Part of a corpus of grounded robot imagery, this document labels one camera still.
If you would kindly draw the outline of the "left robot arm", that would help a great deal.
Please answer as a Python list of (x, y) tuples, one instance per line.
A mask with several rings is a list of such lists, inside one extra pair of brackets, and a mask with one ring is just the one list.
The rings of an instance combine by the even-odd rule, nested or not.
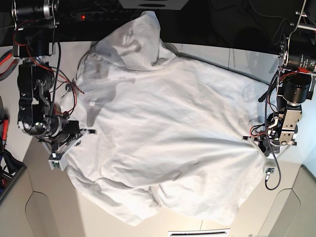
[(267, 91), (262, 129), (252, 133), (267, 158), (295, 146), (302, 104), (311, 100), (316, 85), (316, 2), (314, 0), (249, 1), (252, 11), (268, 20), (278, 66)]

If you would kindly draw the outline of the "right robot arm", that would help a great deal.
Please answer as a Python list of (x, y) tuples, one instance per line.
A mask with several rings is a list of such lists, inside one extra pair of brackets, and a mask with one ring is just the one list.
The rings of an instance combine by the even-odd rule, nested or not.
[[(60, 70), (61, 44), (55, 31), (59, 24), (59, 1), (14, 0), (12, 17), (15, 24), (12, 55), (18, 67), (20, 129), (48, 147), (53, 158), (65, 154), (80, 138), (89, 133), (70, 116), (77, 105), (80, 89)], [(59, 78), (73, 96), (73, 106), (60, 110), (56, 103)]]

